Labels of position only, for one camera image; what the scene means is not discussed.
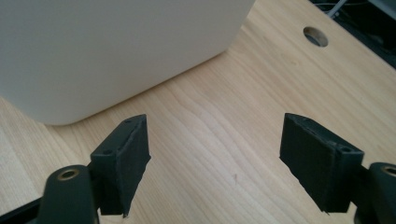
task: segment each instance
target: wooden desk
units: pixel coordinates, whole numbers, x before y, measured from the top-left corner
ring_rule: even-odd
[[[308,42],[305,26],[329,46]],[[146,113],[152,160],[131,216],[102,223],[352,223],[353,206],[320,213],[278,158],[285,112],[364,150],[365,166],[396,162],[395,70],[308,1],[257,0],[226,52],[81,122],[45,126],[0,100],[0,214]]]

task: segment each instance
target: light wood surface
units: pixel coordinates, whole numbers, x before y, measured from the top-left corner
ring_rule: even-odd
[[[306,26],[329,39],[308,42]],[[123,119],[148,115],[152,160],[130,217],[102,223],[353,223],[320,213],[279,156],[285,112],[396,163],[396,72],[306,0],[257,0],[219,56],[78,123],[53,127],[0,99],[0,214],[91,152]]]

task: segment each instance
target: wood grain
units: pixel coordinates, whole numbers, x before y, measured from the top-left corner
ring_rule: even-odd
[[[278,158],[285,112],[364,150],[365,166],[396,163],[395,70],[308,1],[257,0],[227,51],[78,123],[46,126],[0,99],[0,214],[145,113],[152,160],[131,216],[102,223],[352,223],[353,205],[320,213]]]

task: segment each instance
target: desk grommet hole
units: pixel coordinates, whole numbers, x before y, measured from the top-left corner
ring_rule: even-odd
[[[303,32],[306,39],[308,39],[309,42],[311,42],[312,44],[322,48],[329,45],[329,40],[327,39],[327,36],[319,29],[307,26],[303,29]]]

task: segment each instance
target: black clamp jaw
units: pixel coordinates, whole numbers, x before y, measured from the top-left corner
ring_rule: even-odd
[[[357,224],[396,223],[396,165],[361,166],[364,152],[312,119],[286,114],[280,159],[318,208],[345,213],[357,205]]]
[[[88,166],[59,169],[44,195],[0,217],[0,223],[99,223],[102,215],[127,217],[150,160],[146,115],[124,120],[91,154]]]

